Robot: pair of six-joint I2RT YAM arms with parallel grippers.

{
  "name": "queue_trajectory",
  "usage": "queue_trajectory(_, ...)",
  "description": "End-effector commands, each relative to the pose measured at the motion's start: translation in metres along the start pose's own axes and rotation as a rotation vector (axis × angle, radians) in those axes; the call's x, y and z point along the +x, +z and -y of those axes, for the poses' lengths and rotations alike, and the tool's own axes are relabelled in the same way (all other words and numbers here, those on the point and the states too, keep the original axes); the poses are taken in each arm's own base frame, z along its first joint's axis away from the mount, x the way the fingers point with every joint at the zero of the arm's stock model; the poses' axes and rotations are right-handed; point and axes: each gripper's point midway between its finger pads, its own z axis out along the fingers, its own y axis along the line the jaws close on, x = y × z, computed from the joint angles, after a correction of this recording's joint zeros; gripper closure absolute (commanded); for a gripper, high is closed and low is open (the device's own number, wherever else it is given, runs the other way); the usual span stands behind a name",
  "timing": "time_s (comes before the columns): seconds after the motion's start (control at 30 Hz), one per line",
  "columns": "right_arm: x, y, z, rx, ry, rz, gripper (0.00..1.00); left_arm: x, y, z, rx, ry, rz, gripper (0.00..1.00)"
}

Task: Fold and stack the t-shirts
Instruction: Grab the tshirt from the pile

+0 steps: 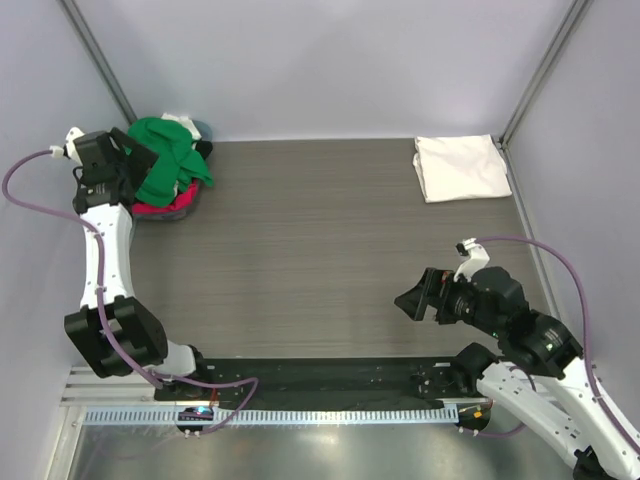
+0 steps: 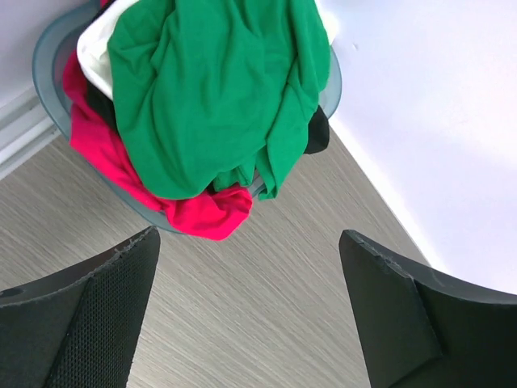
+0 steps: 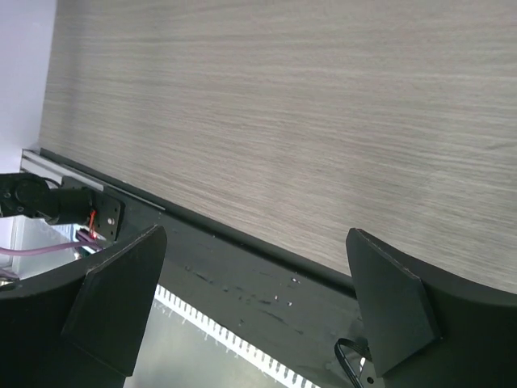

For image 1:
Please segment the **green t shirt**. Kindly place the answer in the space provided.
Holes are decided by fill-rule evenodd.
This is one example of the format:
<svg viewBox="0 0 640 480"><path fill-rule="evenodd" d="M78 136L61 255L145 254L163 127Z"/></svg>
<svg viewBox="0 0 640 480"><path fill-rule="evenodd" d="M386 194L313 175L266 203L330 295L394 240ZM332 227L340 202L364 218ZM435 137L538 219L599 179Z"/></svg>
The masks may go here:
<svg viewBox="0 0 640 480"><path fill-rule="evenodd" d="M179 193L185 193L194 180L207 187L214 183L204 157L193 147L189 129L172 119L145 117L133 123L127 134L154 152L158 158L136 199L153 207L169 206Z"/></svg>

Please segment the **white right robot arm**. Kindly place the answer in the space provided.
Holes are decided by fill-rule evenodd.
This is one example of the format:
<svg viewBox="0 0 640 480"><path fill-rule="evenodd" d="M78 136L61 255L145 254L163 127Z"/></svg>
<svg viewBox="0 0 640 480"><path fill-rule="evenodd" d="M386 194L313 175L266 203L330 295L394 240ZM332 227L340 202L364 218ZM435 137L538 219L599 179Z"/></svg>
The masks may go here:
<svg viewBox="0 0 640 480"><path fill-rule="evenodd" d="M502 404L572 468L576 479L636 479L639 454L629 423L611 419L605 392L591 383L586 352L556 318L529 306L522 285L501 267L471 277L428 268L395 305L421 321L428 308L440 325L463 322L496 339L499 355L472 343L451 361L462 395Z"/></svg>

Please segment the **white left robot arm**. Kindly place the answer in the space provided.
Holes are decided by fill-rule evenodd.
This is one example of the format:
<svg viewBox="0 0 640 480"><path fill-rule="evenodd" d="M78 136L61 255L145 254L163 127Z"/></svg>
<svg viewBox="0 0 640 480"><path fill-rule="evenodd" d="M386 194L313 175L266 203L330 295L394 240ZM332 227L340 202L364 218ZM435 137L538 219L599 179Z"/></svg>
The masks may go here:
<svg viewBox="0 0 640 480"><path fill-rule="evenodd" d="M84 228L86 275L79 309L64 318L67 336L100 378L133 372L155 386L205 397L213 385L202 354L167 338L160 320L136 298L130 268L135 193L158 156L123 131L65 137L77 162L74 219Z"/></svg>

